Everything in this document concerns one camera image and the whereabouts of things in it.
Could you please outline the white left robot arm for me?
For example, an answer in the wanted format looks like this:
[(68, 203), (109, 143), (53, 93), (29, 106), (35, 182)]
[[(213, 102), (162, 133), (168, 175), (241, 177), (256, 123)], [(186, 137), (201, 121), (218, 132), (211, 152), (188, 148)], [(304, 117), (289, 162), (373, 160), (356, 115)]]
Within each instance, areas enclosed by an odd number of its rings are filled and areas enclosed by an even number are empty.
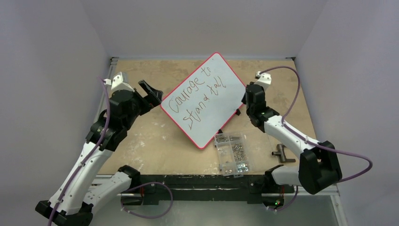
[(48, 225), (88, 226), (96, 213), (117, 194), (126, 190), (133, 193), (140, 188), (140, 172), (125, 165), (99, 187), (89, 189), (104, 163), (127, 137), (137, 117), (161, 104), (163, 92), (144, 80), (139, 81), (146, 92), (144, 97), (124, 81), (105, 79), (101, 84), (106, 109), (91, 126), (80, 156), (60, 188), (35, 208), (48, 219)]

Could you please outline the pink framed whiteboard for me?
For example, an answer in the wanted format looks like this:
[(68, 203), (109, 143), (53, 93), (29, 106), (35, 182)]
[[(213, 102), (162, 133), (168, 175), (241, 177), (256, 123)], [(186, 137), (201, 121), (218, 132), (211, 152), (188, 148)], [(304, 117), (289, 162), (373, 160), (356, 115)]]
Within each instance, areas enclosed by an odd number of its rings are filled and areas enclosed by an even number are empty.
[(161, 109), (199, 149), (205, 148), (242, 106), (245, 84), (213, 53), (161, 103)]

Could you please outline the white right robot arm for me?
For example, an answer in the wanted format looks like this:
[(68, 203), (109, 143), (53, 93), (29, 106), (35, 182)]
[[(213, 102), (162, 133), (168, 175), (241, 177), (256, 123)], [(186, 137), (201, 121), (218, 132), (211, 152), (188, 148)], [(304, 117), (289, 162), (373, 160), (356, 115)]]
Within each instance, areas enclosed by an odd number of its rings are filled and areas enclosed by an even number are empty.
[(334, 145), (320, 142), (292, 128), (274, 109), (266, 105), (264, 88), (250, 83), (242, 99), (251, 123), (263, 133), (280, 141), (299, 159), (297, 167), (277, 165), (265, 171), (264, 185), (271, 192), (282, 185), (301, 186), (316, 194), (342, 179)]

